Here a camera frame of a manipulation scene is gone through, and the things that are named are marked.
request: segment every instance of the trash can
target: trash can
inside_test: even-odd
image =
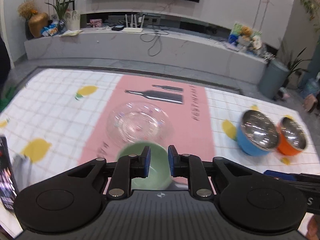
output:
[[[258,90],[265,97],[272,99],[277,94],[280,87],[288,77],[289,69],[279,60],[271,60],[266,68],[259,84]]]

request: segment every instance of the brown vase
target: brown vase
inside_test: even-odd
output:
[[[47,13],[33,15],[29,20],[30,32],[35,38],[41,37],[41,29],[48,25],[49,16]]]

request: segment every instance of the marble tv cabinet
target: marble tv cabinet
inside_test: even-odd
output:
[[[144,29],[145,41],[154,38],[153,30]],[[142,33],[124,33],[87,28],[78,36],[42,37],[25,41],[28,59],[108,58],[136,60],[189,68],[257,84],[266,62],[262,58],[226,49],[220,42],[190,34],[168,32],[157,42],[143,42]]]

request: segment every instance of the smartphone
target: smartphone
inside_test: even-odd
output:
[[[0,198],[5,209],[13,211],[17,190],[9,158],[7,139],[4,135],[0,135]]]

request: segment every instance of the wall outlet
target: wall outlet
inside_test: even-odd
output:
[[[155,17],[155,16],[148,16],[146,15],[144,17],[144,22],[143,24],[147,25],[160,25],[160,17]]]

